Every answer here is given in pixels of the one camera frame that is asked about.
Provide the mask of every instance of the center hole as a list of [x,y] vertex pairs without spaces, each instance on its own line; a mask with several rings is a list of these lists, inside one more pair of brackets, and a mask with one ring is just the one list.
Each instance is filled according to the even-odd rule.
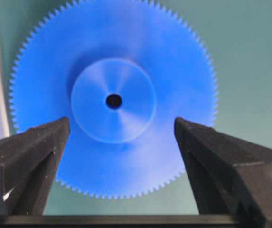
[[117,94],[110,94],[106,98],[106,104],[109,108],[111,109],[118,109],[122,105],[122,99],[119,95]]

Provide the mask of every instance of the clamp jaw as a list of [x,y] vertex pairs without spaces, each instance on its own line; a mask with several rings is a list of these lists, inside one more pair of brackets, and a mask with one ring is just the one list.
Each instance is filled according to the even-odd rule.
[[272,149],[182,118],[175,136],[200,214],[231,214],[272,228]]

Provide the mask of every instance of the plastic gear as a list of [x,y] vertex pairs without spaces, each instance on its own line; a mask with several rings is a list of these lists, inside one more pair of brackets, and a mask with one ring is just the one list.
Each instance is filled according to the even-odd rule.
[[203,43],[153,2],[74,2],[20,50],[10,93],[18,132],[71,124],[57,179],[102,197],[153,192],[185,171],[174,119],[212,126],[216,77]]

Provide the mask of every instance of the green background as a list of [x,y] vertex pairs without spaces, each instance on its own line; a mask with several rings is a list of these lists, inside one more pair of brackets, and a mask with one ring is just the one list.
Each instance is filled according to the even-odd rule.
[[[25,37],[39,20],[64,2],[0,0],[5,94],[15,56]],[[220,92],[215,128],[272,148],[272,1],[160,2],[192,25],[211,54]],[[155,193],[125,200],[84,196],[55,183],[45,213],[196,214],[197,208],[184,174]]]

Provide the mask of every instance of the blue plastic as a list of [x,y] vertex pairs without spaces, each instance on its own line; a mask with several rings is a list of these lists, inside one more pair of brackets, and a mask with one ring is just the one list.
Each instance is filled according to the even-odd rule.
[[[102,196],[154,191],[182,172],[177,116],[212,126],[216,79],[176,15],[134,0],[62,7],[21,49],[10,95],[18,132],[71,124],[57,178]],[[109,95],[122,104],[110,108]]]

